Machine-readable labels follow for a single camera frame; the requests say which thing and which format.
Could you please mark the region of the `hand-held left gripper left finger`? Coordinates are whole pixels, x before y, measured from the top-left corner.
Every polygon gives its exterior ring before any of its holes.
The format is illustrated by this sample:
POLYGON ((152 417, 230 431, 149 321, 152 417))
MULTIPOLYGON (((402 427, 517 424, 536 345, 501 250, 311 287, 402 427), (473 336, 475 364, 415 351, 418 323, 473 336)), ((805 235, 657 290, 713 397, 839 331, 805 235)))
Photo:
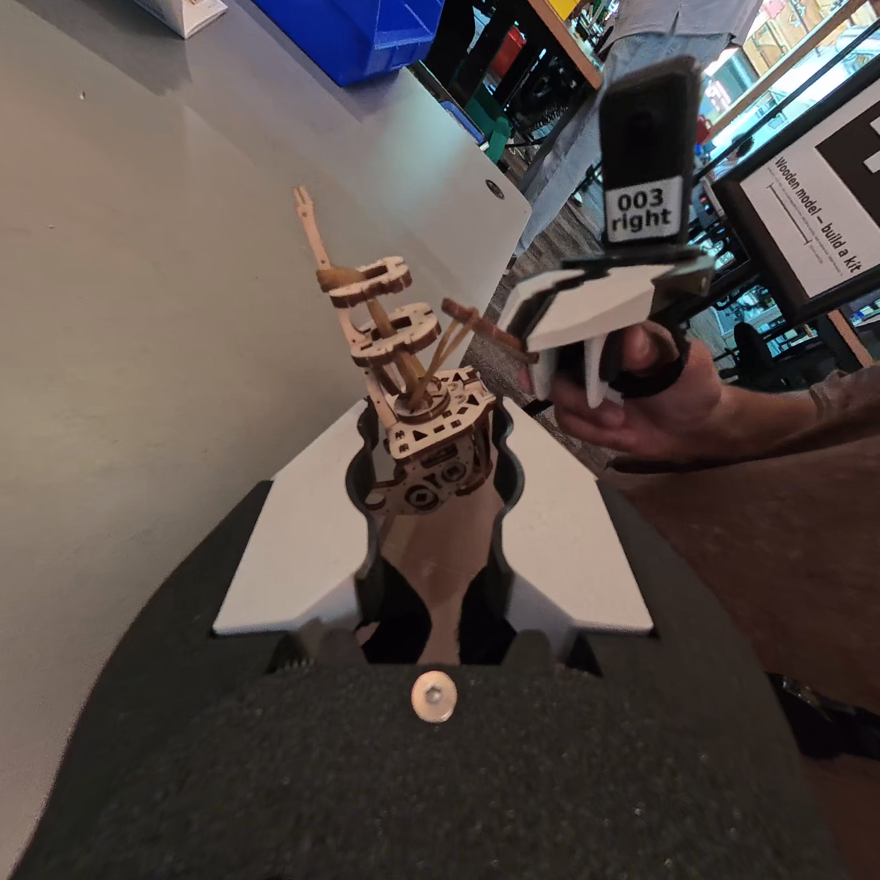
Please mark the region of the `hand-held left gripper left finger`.
POLYGON ((358 401, 275 474, 213 632, 298 633, 320 622, 354 631, 362 620, 356 573, 368 521, 346 487, 363 450, 358 401))

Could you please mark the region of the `green plastic bin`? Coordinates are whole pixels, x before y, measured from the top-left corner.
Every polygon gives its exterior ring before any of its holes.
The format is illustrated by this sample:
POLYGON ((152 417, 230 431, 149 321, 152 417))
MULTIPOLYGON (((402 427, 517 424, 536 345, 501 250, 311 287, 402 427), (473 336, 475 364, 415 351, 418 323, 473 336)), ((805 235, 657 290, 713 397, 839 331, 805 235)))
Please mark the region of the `green plastic bin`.
POLYGON ((465 113, 484 137, 488 159, 498 165, 512 136, 510 119, 495 100, 494 94, 482 85, 468 101, 465 113))

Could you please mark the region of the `white cardboard box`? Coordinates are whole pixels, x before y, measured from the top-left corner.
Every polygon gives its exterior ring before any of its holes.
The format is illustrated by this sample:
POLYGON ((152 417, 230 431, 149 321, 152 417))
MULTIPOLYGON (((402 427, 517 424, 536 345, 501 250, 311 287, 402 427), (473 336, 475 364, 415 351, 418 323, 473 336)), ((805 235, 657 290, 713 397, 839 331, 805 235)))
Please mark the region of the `white cardboard box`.
POLYGON ((223 1, 134 1, 182 39, 189 39, 223 16, 223 1))

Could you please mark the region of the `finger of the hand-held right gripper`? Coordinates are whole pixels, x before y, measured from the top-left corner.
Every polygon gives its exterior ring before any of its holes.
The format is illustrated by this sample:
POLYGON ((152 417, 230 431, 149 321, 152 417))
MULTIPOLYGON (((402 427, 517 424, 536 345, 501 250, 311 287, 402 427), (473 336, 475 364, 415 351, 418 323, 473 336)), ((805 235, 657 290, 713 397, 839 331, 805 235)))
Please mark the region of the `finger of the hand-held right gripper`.
POLYGON ((524 338, 528 351, 544 351, 643 323, 654 298, 654 269, 612 269, 560 291, 524 338))
POLYGON ((605 277, 609 272, 610 269, 556 269, 528 277, 511 292, 497 326, 524 341, 557 292, 605 277))

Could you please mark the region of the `wooden workbench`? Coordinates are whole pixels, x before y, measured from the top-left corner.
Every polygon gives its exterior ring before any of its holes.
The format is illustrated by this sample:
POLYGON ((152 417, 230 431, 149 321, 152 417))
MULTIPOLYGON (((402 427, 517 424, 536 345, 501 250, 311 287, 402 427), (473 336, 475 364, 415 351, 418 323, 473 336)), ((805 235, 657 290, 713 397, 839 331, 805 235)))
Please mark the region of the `wooden workbench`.
POLYGON ((527 1, 526 3, 550 32, 556 48, 575 65, 594 91, 600 90, 604 79, 602 63, 588 45, 569 31, 566 22, 550 2, 527 1))

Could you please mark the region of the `person's right hand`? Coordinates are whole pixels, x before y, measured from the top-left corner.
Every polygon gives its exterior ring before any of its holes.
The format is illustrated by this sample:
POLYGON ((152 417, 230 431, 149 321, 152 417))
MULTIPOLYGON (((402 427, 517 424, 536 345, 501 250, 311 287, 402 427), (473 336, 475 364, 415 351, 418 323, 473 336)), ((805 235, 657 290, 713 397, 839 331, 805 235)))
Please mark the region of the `person's right hand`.
POLYGON ((710 349, 691 341, 687 363, 676 383, 648 398, 604 400, 590 407, 586 391, 556 375, 551 401, 556 422, 567 435, 639 459, 689 461, 707 455, 728 414, 726 388, 710 349))

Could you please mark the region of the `wooden mechanical model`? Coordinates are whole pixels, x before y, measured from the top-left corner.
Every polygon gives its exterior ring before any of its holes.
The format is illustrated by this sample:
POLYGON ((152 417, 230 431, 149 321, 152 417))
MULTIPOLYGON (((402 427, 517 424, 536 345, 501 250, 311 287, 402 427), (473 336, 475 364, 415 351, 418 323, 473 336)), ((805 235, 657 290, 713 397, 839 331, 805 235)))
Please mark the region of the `wooden mechanical model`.
POLYGON ((391 477, 368 492, 373 512, 425 515, 478 490, 492 472, 491 421, 496 396, 471 366, 445 368, 475 330, 465 310, 442 329, 426 302, 385 307, 383 299, 412 284, 400 256, 350 268, 335 264, 305 187, 293 201, 316 262, 316 278, 333 305, 368 400, 384 430, 391 477))

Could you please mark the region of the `red plastic bin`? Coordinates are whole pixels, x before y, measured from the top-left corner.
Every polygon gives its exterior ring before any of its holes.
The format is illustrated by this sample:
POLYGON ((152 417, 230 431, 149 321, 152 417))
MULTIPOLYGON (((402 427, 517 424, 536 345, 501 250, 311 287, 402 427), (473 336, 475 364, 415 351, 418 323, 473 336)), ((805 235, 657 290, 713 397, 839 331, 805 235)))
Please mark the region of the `red plastic bin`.
POLYGON ((507 75, 524 44, 525 39, 522 32, 518 27, 513 26, 506 34, 500 49, 491 62, 490 70, 496 77, 503 78, 507 75))

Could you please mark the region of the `person's right forearm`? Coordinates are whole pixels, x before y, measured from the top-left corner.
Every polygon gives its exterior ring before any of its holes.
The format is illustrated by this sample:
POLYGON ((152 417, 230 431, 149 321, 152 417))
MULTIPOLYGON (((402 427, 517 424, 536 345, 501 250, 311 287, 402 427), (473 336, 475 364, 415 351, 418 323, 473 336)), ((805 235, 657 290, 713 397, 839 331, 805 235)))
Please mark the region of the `person's right forearm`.
POLYGON ((879 365, 836 371, 808 390, 727 390, 714 412, 712 452, 759 460, 830 449, 879 435, 879 365))

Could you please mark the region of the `small brown wooden part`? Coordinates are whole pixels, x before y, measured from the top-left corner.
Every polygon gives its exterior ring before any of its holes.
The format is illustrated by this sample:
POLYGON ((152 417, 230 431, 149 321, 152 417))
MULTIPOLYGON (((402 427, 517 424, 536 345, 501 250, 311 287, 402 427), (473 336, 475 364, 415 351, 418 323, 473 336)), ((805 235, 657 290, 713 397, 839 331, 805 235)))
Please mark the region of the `small brown wooden part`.
POLYGON ((539 361, 539 354, 529 351, 525 341, 484 319, 476 309, 446 297, 441 302, 441 310, 462 328, 465 336, 473 333, 488 339, 523 364, 533 365, 539 361))

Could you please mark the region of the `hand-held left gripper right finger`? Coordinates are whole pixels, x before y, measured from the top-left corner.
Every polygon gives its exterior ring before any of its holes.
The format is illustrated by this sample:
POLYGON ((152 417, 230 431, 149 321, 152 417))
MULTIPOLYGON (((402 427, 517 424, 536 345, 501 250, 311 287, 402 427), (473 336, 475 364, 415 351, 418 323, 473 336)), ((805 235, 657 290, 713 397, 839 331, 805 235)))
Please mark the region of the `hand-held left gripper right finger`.
POLYGON ((503 399, 492 422, 500 498, 489 594, 516 632, 544 635, 554 659, 579 636, 649 636, 654 622, 594 475, 503 399))

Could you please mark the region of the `blue plastic bin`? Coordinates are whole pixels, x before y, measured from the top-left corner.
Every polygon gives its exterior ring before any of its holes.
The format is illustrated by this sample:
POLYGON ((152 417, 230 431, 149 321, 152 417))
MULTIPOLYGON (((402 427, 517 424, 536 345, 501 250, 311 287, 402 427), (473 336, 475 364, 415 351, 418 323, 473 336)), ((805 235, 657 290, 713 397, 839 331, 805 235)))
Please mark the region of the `blue plastic bin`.
POLYGON ((423 61, 443 1, 255 1, 337 85, 346 87, 423 61))

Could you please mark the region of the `black office chair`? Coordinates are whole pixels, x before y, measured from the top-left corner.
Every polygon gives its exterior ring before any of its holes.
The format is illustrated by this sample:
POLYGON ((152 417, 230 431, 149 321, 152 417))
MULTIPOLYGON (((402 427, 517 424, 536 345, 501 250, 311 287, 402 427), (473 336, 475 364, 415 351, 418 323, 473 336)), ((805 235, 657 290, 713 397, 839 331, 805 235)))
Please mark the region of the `black office chair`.
POLYGON ((733 329, 736 345, 735 385, 751 391, 776 392, 784 389, 777 374, 777 364, 759 331, 747 322, 739 322, 733 329))

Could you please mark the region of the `person's brown clothing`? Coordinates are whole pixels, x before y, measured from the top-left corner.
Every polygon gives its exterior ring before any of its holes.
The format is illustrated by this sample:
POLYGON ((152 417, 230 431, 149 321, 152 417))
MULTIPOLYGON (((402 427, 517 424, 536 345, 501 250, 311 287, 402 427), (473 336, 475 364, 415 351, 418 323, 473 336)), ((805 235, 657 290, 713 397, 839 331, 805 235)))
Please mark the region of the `person's brown clothing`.
POLYGON ((765 671, 878 715, 877 403, 823 420, 776 456, 615 465, 605 480, 716 594, 765 671))

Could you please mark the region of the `black framed sign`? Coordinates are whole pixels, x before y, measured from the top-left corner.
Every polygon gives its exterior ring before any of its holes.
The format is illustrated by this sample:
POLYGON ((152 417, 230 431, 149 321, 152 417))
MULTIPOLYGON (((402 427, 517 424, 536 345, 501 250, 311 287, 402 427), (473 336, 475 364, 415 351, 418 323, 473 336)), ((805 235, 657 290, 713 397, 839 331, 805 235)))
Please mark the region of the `black framed sign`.
POLYGON ((792 323, 879 286, 879 82, 814 107, 720 179, 728 226, 792 323))

